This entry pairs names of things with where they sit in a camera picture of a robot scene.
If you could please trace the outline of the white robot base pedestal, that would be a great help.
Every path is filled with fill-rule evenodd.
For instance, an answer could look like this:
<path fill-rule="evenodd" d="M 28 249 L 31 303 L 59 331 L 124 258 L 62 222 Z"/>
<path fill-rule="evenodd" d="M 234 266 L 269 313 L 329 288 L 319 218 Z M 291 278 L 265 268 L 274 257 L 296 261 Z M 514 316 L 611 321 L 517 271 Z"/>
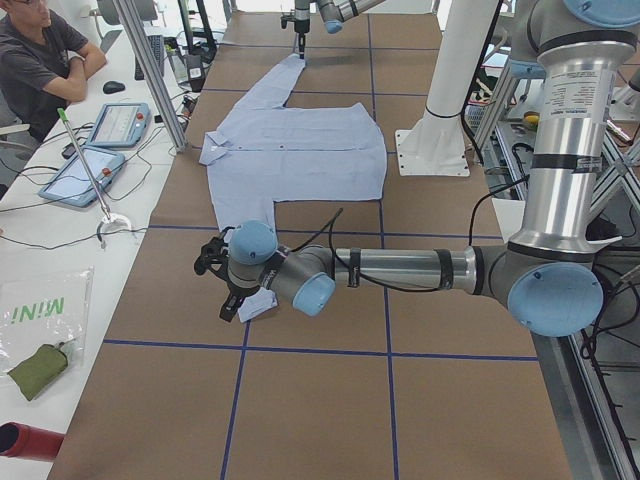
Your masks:
<path fill-rule="evenodd" d="M 465 101 L 501 3 L 458 0 L 451 4 L 422 118 L 395 132 L 402 176 L 470 175 L 462 127 Z"/>

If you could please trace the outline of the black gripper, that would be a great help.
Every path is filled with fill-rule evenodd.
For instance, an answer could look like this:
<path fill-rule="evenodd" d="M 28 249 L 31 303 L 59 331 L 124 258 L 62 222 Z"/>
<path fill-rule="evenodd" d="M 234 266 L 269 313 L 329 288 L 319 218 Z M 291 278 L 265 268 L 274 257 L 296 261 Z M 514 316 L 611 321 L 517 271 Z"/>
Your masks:
<path fill-rule="evenodd" d="M 294 31 L 298 38 L 299 57 L 301 60 L 306 60 L 306 35 L 310 31 L 310 9 L 309 8 L 294 8 L 289 13 L 283 13 L 281 15 L 281 28 L 285 29 L 289 23 L 294 25 Z"/>
<path fill-rule="evenodd" d="M 229 293 L 220 308 L 219 317 L 226 322 L 234 319 L 244 300 L 250 296 L 249 288 L 239 286 L 231 279 L 229 244 L 225 241 L 225 236 L 230 230 L 233 230 L 233 227 L 225 227 L 217 236 L 204 244 L 194 262 L 194 272 L 198 276 L 209 271 L 225 282 Z"/>

